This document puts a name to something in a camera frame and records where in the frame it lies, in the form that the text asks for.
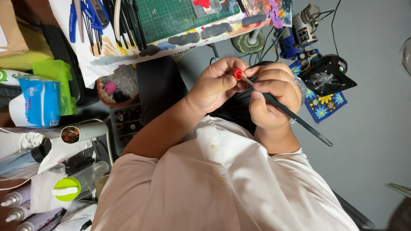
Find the metal fan grill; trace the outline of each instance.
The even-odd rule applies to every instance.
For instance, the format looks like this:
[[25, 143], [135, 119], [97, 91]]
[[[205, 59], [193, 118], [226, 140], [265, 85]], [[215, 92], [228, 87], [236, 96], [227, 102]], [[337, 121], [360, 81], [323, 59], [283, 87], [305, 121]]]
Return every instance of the metal fan grill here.
[[340, 86], [345, 86], [345, 84], [340, 83], [339, 79], [333, 74], [327, 74], [327, 72], [315, 73], [306, 80], [311, 86], [310, 89], [315, 89], [321, 91], [333, 91], [338, 89]]

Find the green cutting mat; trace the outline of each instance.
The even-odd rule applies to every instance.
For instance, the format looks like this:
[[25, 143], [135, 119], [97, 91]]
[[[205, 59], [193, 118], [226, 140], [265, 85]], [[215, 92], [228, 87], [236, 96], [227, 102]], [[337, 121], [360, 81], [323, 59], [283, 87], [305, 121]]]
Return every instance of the green cutting mat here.
[[222, 3], [219, 13], [197, 18], [191, 0], [137, 0], [141, 26], [148, 43], [238, 14], [235, 0]]

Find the gray floor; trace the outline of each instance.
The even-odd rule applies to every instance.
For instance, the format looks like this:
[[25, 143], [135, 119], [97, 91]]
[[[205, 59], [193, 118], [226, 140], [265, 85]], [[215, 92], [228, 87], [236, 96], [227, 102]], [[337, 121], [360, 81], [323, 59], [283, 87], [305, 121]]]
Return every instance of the gray floor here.
[[[311, 1], [323, 11], [334, 9], [337, 2]], [[296, 12], [308, 3], [308, 0], [296, 0]], [[335, 53], [331, 20], [330, 16], [320, 22], [317, 31], [320, 41], [312, 45], [322, 54]], [[377, 228], [387, 226], [394, 209], [404, 198], [383, 183], [411, 187], [411, 142], [407, 138], [411, 131], [408, 120], [411, 76], [402, 67], [399, 57], [402, 44], [411, 37], [410, 22], [408, 0], [390, 3], [342, 0], [334, 22], [335, 39], [340, 56], [348, 62], [347, 75], [358, 86], [344, 91], [348, 104], [319, 125], [305, 106], [299, 112], [300, 117], [330, 139], [334, 147], [327, 147], [300, 125], [293, 125], [313, 168]], [[230, 40], [218, 42], [216, 46], [220, 57], [241, 55]], [[202, 46], [194, 48], [178, 62], [189, 89], [213, 56], [210, 47]], [[275, 60], [275, 52], [269, 52], [265, 60]], [[101, 102], [92, 107], [108, 111]]]

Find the green plastic box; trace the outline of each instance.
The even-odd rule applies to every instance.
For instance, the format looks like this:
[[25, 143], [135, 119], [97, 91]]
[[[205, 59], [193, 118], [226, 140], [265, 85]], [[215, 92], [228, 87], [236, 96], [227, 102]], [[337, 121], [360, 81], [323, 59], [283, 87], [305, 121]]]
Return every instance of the green plastic box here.
[[33, 62], [35, 76], [60, 82], [61, 116], [77, 114], [76, 98], [70, 94], [69, 81], [73, 80], [70, 64], [63, 60]]

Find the white shirt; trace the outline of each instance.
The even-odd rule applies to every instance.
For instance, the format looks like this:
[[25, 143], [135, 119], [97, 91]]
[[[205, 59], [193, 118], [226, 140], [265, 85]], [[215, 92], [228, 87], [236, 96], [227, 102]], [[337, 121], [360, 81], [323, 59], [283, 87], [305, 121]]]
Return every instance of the white shirt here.
[[239, 125], [204, 117], [158, 160], [113, 166], [94, 231], [358, 231], [299, 149], [270, 157]]

